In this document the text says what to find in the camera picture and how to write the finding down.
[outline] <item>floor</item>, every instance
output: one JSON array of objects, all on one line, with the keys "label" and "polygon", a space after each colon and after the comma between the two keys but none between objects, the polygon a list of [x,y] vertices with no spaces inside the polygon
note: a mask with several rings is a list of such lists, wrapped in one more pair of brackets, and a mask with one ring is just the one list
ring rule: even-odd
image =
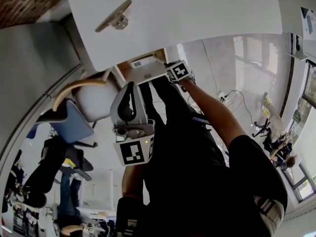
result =
[{"label": "floor", "polygon": [[[197,85],[211,96],[217,97],[218,91],[223,91],[225,94],[230,90],[241,91],[251,117],[240,94],[236,95],[232,92],[229,95],[230,101],[226,105],[246,133],[251,136],[252,133],[256,133],[256,127],[252,123],[261,118],[261,102],[265,92],[269,93],[275,108],[281,110],[289,76],[290,59],[286,54],[286,44],[287,35],[251,34],[195,40],[167,47],[166,53],[169,61],[184,59],[194,71]],[[152,93],[154,105],[165,121],[164,103],[154,89]],[[183,93],[183,96],[186,100],[189,97],[186,93]],[[194,105],[192,99],[189,99],[189,102]],[[113,148],[115,136],[112,133],[112,126],[110,118],[100,120],[95,127],[95,134],[84,140],[88,143],[96,141],[99,146],[95,149],[83,148],[85,157],[94,166],[94,170],[89,173],[92,181],[86,182],[83,188],[83,206],[110,210],[113,199],[114,210],[116,210],[118,199],[121,197],[120,185],[124,167],[121,166]],[[31,162],[30,159],[40,159],[43,141],[47,139],[50,129],[46,124],[42,124],[39,126],[39,131],[41,131],[37,135],[39,138],[26,139],[22,147],[22,150],[32,152],[32,157],[30,154],[22,154],[22,161],[27,162],[28,175],[38,164],[37,160]],[[218,147],[226,150],[215,131],[212,131],[212,135]],[[256,140],[261,144],[263,138],[257,137]],[[59,192],[54,189],[49,197],[59,200]],[[144,201],[149,202],[146,189],[144,189]]]}]

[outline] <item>white cable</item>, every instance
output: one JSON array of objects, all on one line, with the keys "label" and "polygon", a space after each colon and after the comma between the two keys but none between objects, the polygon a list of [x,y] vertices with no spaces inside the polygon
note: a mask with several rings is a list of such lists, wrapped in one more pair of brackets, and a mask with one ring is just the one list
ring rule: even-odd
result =
[{"label": "white cable", "polygon": [[207,59],[208,59],[208,62],[209,62],[209,66],[211,67],[211,72],[212,72],[213,77],[214,77],[214,81],[215,81],[215,85],[216,85],[216,90],[217,90],[217,93],[219,94],[219,90],[218,90],[218,87],[217,87],[216,78],[215,78],[215,76],[214,76],[214,72],[213,72],[213,69],[212,69],[212,64],[211,64],[211,61],[210,61],[210,59],[209,59],[209,57],[208,57],[208,53],[207,53],[207,49],[206,49],[204,40],[202,40],[202,43],[203,43],[203,45],[204,45],[205,52],[206,52],[206,56],[207,56]]}]

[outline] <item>shirt sleeve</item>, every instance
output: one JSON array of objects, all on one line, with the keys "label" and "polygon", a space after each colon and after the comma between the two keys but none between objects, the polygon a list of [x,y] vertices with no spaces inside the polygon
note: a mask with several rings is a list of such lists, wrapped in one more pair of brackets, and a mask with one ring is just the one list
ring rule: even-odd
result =
[{"label": "shirt sleeve", "polygon": [[122,197],[118,201],[116,234],[118,237],[133,236],[146,206],[133,197]]},{"label": "shirt sleeve", "polygon": [[277,169],[249,136],[235,138],[228,147],[230,169],[254,196],[276,200],[287,207],[287,192]]}]

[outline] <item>cabinet handle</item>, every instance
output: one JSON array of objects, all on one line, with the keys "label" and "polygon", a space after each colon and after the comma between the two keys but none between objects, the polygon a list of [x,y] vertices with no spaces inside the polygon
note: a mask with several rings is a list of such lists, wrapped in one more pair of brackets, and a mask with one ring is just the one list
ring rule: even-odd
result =
[{"label": "cabinet handle", "polygon": [[128,19],[123,15],[123,13],[131,3],[132,0],[126,0],[122,3],[95,29],[95,32],[99,33],[109,25],[112,25],[117,30],[123,30],[128,25]]}]

